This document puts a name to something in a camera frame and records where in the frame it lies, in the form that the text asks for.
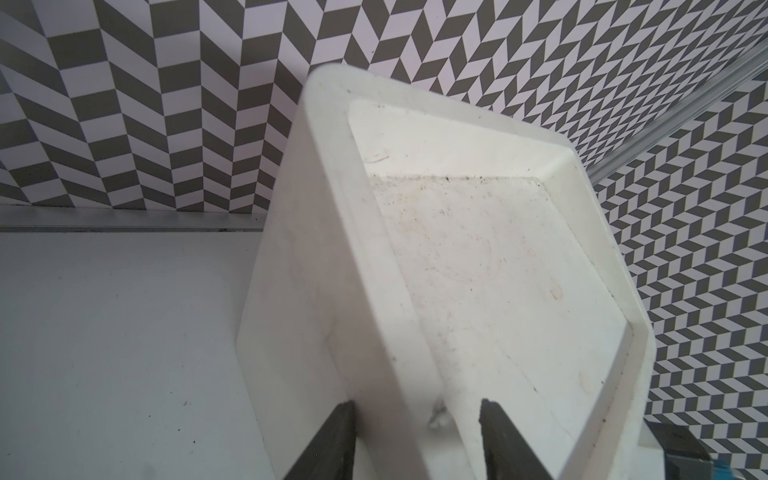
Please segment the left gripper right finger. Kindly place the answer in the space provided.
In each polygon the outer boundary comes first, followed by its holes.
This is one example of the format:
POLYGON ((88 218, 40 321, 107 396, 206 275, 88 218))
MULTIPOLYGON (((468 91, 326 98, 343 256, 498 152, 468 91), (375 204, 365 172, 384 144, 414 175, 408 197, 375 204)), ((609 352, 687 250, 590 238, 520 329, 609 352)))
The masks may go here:
POLYGON ((499 403, 483 399, 479 423, 488 480, 552 480, 499 403))

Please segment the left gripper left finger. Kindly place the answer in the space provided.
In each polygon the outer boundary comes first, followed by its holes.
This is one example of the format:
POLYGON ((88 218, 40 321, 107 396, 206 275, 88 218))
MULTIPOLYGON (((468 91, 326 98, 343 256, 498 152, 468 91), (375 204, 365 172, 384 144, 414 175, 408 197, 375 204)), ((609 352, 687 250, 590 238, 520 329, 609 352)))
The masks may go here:
POLYGON ((338 404, 285 474, 285 480, 351 480, 356 453, 356 409, 338 404))

